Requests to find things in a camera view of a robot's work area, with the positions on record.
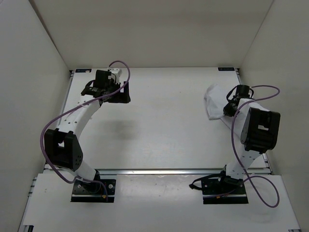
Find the white skirt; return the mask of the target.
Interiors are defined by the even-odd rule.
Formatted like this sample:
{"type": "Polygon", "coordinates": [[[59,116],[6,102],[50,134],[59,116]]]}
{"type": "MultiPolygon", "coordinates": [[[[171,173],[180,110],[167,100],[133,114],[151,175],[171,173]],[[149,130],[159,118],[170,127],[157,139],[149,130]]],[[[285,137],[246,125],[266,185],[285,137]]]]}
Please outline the white skirt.
{"type": "MultiPolygon", "coordinates": [[[[209,120],[220,120],[229,129],[232,128],[233,117],[225,116],[223,108],[227,105],[224,90],[217,84],[213,84],[207,88],[204,95],[205,107],[209,120]]],[[[234,125],[234,134],[240,138],[246,114],[240,111],[236,117],[234,125]]]]}

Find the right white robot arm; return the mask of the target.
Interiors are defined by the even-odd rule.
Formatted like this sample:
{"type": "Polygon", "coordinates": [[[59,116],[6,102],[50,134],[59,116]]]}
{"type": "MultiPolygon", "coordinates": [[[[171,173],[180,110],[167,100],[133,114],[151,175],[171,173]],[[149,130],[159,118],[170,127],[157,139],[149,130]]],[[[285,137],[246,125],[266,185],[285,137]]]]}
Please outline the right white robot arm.
{"type": "Polygon", "coordinates": [[[243,150],[235,162],[224,167],[216,182],[218,191],[224,194],[240,186],[253,161],[277,143],[281,115],[263,108],[253,99],[253,94],[249,86],[237,85],[226,96],[223,114],[230,117],[227,124],[233,130],[232,135],[240,138],[243,150]]]}

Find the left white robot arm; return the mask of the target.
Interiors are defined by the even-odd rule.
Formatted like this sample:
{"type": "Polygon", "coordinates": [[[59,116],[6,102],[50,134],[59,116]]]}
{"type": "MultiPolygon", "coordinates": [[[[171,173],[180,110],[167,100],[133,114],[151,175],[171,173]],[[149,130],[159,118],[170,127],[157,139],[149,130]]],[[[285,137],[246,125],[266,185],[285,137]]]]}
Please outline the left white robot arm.
{"type": "Polygon", "coordinates": [[[93,114],[106,102],[129,103],[128,82],[121,83],[120,68],[97,70],[95,79],[89,81],[73,110],[66,114],[54,129],[44,132],[44,156],[52,169],[69,171],[75,178],[84,181],[89,192],[100,189],[101,180],[97,171],[84,161],[79,138],[93,114]]]}

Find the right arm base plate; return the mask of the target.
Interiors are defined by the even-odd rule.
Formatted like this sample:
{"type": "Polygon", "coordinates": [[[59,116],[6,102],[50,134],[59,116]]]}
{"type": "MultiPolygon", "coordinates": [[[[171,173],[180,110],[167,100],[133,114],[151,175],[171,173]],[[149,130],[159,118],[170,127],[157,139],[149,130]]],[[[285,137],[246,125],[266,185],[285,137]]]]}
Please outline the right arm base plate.
{"type": "Polygon", "coordinates": [[[194,180],[189,187],[202,191],[204,205],[248,204],[244,185],[233,185],[222,181],[222,174],[210,174],[194,180]]]}

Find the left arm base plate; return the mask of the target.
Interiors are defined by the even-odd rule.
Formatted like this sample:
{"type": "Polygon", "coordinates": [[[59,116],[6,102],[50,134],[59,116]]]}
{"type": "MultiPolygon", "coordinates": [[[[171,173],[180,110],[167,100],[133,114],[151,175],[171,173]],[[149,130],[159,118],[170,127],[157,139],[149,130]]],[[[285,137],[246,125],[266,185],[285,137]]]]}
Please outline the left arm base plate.
{"type": "Polygon", "coordinates": [[[101,184],[76,180],[73,184],[71,202],[74,203],[114,203],[116,179],[101,179],[101,184]]]}

